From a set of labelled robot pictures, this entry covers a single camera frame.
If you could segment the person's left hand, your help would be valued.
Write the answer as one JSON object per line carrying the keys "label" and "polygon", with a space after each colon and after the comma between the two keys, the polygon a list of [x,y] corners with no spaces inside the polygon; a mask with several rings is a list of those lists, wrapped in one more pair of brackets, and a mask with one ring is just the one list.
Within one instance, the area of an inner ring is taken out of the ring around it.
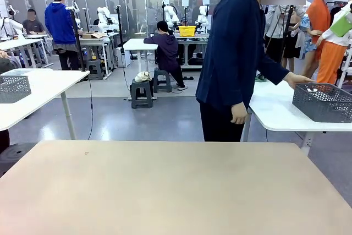
{"label": "person's left hand", "polygon": [[289,72],[283,80],[288,83],[288,85],[295,89],[297,84],[306,84],[306,83],[313,83],[314,81],[306,76],[297,75],[293,72]]}

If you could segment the person's right hand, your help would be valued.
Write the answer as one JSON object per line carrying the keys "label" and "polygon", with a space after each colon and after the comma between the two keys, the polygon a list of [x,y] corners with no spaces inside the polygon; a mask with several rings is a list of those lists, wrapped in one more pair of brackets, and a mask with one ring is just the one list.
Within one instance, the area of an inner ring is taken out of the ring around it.
{"label": "person's right hand", "polygon": [[248,111],[244,103],[238,103],[231,107],[232,120],[234,124],[244,124],[246,122]]}

